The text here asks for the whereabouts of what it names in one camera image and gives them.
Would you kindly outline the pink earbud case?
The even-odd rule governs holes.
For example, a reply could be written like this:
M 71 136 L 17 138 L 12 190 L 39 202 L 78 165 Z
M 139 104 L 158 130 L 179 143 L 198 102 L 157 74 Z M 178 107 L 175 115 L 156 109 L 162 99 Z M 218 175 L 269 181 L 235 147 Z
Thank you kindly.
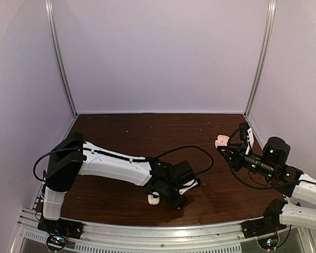
M 219 134 L 217 136 L 217 139 L 214 141 L 215 147 L 226 147 L 228 144 L 230 137 L 227 135 L 221 135 Z

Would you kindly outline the white earbud case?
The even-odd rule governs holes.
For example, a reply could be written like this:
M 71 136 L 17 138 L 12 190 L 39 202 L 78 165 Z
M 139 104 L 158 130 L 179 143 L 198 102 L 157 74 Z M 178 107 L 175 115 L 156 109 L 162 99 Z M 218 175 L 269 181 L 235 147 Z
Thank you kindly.
M 149 205 L 155 206 L 160 203 L 160 196 L 158 193 L 152 193 L 147 195 L 147 201 Z

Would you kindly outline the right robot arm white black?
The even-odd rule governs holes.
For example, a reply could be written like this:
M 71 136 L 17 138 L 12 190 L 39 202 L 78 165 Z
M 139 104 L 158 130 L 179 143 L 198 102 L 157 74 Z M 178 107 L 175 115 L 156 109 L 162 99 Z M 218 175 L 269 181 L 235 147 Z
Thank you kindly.
M 283 225 L 316 230 L 316 179 L 302 170 L 286 164 L 290 146 L 279 137 L 270 137 L 262 154 L 256 154 L 244 143 L 230 143 L 226 135 L 218 135 L 215 147 L 227 161 L 233 173 L 241 168 L 264 176 L 274 189 L 287 198 L 302 200 L 314 208 L 301 207 L 288 200 L 273 200 L 264 211 L 259 227 L 271 232 Z

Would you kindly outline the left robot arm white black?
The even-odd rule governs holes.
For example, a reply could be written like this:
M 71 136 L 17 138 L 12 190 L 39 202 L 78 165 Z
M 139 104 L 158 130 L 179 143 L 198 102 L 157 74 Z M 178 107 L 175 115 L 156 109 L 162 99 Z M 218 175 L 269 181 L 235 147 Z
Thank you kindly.
M 185 193 L 200 185 L 188 161 L 170 164 L 159 158 L 134 157 L 106 150 L 84 140 L 81 133 L 68 135 L 51 152 L 47 170 L 40 178 L 44 185 L 42 216 L 54 234 L 65 230 L 60 219 L 66 193 L 77 176 L 98 176 L 147 188 L 147 201 L 155 206 L 162 199 L 175 210 L 187 204 Z

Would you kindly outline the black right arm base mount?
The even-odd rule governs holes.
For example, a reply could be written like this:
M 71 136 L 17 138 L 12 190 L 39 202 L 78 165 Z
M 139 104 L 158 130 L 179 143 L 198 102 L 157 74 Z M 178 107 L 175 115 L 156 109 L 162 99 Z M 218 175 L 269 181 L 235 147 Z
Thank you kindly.
M 276 222 L 267 221 L 264 218 L 246 220 L 240 223 L 245 239 L 259 237 L 269 233 L 276 233 L 279 230 L 285 229 L 287 226 L 277 224 Z

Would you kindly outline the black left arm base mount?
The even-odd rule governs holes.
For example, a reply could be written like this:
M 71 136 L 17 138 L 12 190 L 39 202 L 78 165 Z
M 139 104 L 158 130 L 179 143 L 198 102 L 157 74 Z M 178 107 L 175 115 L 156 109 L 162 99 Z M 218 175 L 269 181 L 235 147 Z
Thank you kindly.
M 83 224 L 81 222 L 62 218 L 59 218 L 59 220 L 47 220 L 41 218 L 37 228 L 50 235 L 72 239 L 80 239 L 83 232 Z

